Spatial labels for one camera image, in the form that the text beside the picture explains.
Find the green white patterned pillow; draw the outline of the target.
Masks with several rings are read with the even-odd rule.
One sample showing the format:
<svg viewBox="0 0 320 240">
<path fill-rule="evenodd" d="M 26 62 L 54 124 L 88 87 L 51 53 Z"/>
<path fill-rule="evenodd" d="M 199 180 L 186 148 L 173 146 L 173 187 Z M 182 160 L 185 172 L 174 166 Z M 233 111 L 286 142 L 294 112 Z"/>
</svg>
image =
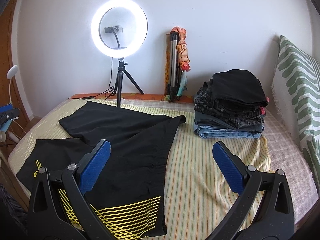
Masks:
<svg viewBox="0 0 320 240">
<path fill-rule="evenodd" d="M 319 61 L 281 35 L 272 82 L 278 114 L 319 187 Z"/>
</svg>

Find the yellow striped bed cover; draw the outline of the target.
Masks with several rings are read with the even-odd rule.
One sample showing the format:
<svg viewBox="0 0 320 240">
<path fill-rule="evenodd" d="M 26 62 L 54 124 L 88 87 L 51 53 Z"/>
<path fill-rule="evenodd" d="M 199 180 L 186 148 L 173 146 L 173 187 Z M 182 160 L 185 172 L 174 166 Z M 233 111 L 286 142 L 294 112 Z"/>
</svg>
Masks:
<svg viewBox="0 0 320 240">
<path fill-rule="evenodd" d="M 61 103 L 38 122 L 9 155 L 14 175 L 31 154 L 36 139 L 70 138 L 58 120 L 74 113 L 84 100 Z M 124 100 L 122 107 L 148 114 L 178 116 L 187 122 L 176 133 L 167 162 L 165 220 L 167 234 L 143 239 L 205 239 L 221 222 L 238 195 L 233 193 L 213 159 L 212 147 L 222 140 L 246 165 L 269 172 L 271 157 L 264 134 L 258 139 L 202 139 L 194 134 L 194 111 L 187 103 Z"/>
</svg>

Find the black mini tripod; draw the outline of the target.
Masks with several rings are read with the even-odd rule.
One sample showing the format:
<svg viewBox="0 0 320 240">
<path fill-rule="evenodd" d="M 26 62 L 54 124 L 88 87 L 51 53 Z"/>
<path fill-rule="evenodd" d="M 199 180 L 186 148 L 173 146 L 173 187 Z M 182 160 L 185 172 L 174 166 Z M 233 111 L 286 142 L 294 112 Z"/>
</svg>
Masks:
<svg viewBox="0 0 320 240">
<path fill-rule="evenodd" d="M 138 83 L 134 80 L 131 74 L 126 70 L 127 62 L 124 61 L 124 58 L 118 59 L 118 72 L 116 77 L 116 82 L 114 87 L 111 89 L 110 95 L 106 98 L 110 98 L 112 96 L 117 97 L 117 107 L 121 107 L 121 95 L 123 90 L 123 79 L 124 75 L 131 81 L 131 83 L 135 86 L 135 88 L 140 92 L 140 94 L 144 95 L 143 90 L 139 87 Z"/>
</svg>

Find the silver folded tripod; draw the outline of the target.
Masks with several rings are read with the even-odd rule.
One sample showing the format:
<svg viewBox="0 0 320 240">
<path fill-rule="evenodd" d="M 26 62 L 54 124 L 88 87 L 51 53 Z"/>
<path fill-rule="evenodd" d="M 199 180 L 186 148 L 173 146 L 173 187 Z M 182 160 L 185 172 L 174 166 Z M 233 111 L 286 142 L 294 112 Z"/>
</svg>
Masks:
<svg viewBox="0 0 320 240">
<path fill-rule="evenodd" d="M 171 31 L 170 32 L 170 60 L 169 60 L 169 67 L 170 67 L 170 75 L 169 75 L 169 82 L 168 82 L 168 92 L 170 99 L 169 101 L 174 102 L 176 100 L 178 90 L 180 87 L 180 67 L 178 64 L 178 52 L 177 52 L 177 45 L 180 40 L 179 32 Z"/>
</svg>

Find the black yellow sport pants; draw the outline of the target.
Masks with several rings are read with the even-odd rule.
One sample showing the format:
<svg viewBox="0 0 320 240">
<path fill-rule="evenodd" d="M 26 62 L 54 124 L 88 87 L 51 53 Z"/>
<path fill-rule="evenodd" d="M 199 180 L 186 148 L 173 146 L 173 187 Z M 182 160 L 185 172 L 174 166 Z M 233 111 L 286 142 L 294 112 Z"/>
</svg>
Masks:
<svg viewBox="0 0 320 240">
<path fill-rule="evenodd" d="M 183 115 L 151 115 L 93 101 L 59 120 L 67 139 L 38 139 L 17 173 L 31 189 L 41 167 L 61 170 L 101 140 L 111 155 L 85 196 L 100 220 L 119 239 L 167 233 L 164 185 L 168 155 Z"/>
</svg>

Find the black phone holder gooseneck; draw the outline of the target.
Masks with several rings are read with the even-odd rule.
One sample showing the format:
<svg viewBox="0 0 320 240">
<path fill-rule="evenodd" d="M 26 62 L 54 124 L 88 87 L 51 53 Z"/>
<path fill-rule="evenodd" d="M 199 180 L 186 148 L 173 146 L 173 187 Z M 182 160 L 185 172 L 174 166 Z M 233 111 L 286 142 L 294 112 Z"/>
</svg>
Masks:
<svg viewBox="0 0 320 240">
<path fill-rule="evenodd" d="M 121 45 L 120 45 L 120 41 L 119 41 L 119 37 L 118 37 L 117 33 L 121 32 L 121 31 L 123 31 L 123 29 L 119 25 L 115 25 L 115 26 L 112 26 L 112 27 L 105 27 L 104 28 L 104 33 L 105 34 L 112 33 L 115 36 L 118 49 L 121 48 Z"/>
</svg>

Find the black folded garment on stack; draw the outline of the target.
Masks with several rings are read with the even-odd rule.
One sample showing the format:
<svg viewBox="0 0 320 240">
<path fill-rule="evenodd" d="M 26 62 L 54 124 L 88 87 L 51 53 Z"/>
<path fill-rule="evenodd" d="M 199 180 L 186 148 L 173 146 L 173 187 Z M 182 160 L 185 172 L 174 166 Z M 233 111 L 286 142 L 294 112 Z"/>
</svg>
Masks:
<svg viewBox="0 0 320 240">
<path fill-rule="evenodd" d="M 212 100 L 224 107 L 246 111 L 268 106 L 259 79 L 251 72 L 241 69 L 213 75 Z"/>
</svg>

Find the blue folded jeans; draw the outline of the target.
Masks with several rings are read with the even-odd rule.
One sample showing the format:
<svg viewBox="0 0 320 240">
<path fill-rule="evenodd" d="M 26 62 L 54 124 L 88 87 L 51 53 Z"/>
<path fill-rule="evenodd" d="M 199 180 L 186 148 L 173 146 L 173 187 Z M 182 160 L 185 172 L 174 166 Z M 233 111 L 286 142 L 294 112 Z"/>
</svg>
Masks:
<svg viewBox="0 0 320 240">
<path fill-rule="evenodd" d="M 209 138 L 247 138 L 257 139 L 261 137 L 261 133 L 253 133 L 246 131 L 236 131 L 228 128 L 218 128 L 214 126 L 194 126 L 194 133 L 203 139 Z"/>
</svg>

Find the dark folded clothes in stack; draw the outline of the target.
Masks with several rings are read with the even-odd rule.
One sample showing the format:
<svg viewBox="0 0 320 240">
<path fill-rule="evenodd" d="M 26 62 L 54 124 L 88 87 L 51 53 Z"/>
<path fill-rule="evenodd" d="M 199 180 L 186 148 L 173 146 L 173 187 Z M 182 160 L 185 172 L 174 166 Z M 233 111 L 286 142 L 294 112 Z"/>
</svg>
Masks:
<svg viewBox="0 0 320 240">
<path fill-rule="evenodd" d="M 195 124 L 208 124 L 235 131 L 261 133 L 264 130 L 264 114 L 260 109 L 251 111 L 230 110 L 212 99 L 212 80 L 203 86 L 194 96 Z"/>
</svg>

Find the white clip lamp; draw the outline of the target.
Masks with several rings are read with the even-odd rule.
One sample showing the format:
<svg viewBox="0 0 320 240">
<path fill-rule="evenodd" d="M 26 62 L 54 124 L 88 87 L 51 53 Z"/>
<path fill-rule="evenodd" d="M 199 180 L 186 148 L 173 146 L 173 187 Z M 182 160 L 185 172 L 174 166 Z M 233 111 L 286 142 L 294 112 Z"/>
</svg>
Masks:
<svg viewBox="0 0 320 240">
<path fill-rule="evenodd" d="M 12 97 L 11 97 L 11 85 L 12 85 L 12 79 L 15 77 L 15 75 L 18 72 L 18 65 L 13 65 L 7 72 L 7 79 L 9 80 L 9 102 L 12 105 Z"/>
</svg>

